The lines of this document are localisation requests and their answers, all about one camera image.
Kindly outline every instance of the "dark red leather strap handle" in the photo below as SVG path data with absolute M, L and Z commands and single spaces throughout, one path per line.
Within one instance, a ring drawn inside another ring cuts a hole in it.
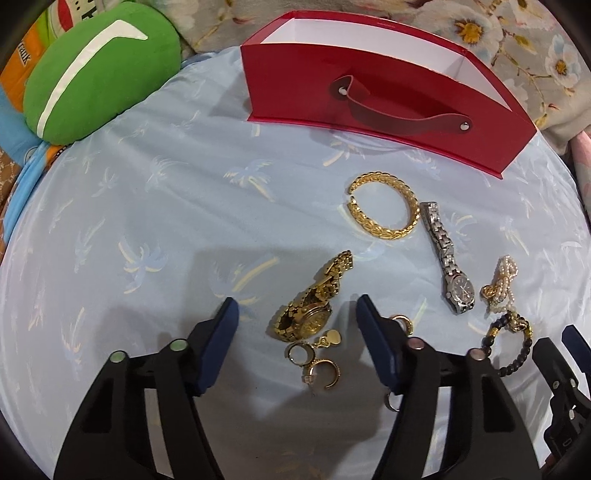
M 403 118 L 381 112 L 364 102 L 370 91 L 353 75 L 335 80 L 331 91 L 337 98 L 346 99 L 353 117 L 371 129 L 391 135 L 418 135 L 426 132 L 464 134 L 472 129 L 472 121 L 460 113 L 442 113 L 426 118 Z

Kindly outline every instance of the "bed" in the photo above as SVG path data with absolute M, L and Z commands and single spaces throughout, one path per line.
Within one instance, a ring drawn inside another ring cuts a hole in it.
M 591 335 L 591 238 L 577 186 L 541 134 L 498 180 L 393 142 L 259 125 L 246 122 L 248 113 L 239 50 L 230 48 L 67 149 L 31 197 L 0 268 L 0 410 L 49 477 L 112 351 L 154 352 L 233 296 L 241 324 L 217 384 L 199 400 L 225 477 L 369 478 L 395 414 L 382 402 L 352 302 L 368 293 L 384 316 L 406 314 L 417 336 L 461 354 L 480 344 L 492 319 L 481 301 L 460 317 L 449 310 L 422 225 L 388 242 L 350 219 L 345 189 L 366 171 L 389 171 L 419 200 L 439 202 L 476 288 L 512 255 L 517 305 L 536 338 L 559 344 L 571 323 Z M 405 221 L 387 187 L 356 196 L 377 220 Z M 326 352 L 343 377 L 312 396 L 269 326 L 345 249 L 355 266 L 329 323 L 343 343 Z M 518 347 L 519 338 L 502 335 L 495 365 Z M 543 463 L 550 390 L 531 361 L 506 386 Z M 426 473 L 437 469 L 444 441 L 445 391 L 440 399 Z M 155 455 L 170 474 L 162 448 Z

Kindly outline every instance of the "silver watch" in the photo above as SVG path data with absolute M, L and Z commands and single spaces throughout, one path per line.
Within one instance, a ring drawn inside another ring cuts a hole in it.
M 456 264 L 453 256 L 453 242 L 441 224 L 437 203 L 421 203 L 421 215 L 441 260 L 445 278 L 445 296 L 456 313 L 467 312 L 474 306 L 474 285 Z

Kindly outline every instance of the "green pillow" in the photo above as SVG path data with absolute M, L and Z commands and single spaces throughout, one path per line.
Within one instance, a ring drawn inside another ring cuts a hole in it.
M 70 144 L 158 90 L 180 65 L 172 24 L 146 5 L 120 4 L 47 49 L 25 87 L 27 125 L 54 145 Z

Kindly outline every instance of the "red box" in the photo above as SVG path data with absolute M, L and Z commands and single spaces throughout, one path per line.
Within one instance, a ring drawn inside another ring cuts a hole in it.
M 469 50 L 390 20 L 293 11 L 241 49 L 251 121 L 396 140 L 499 178 L 537 131 Z

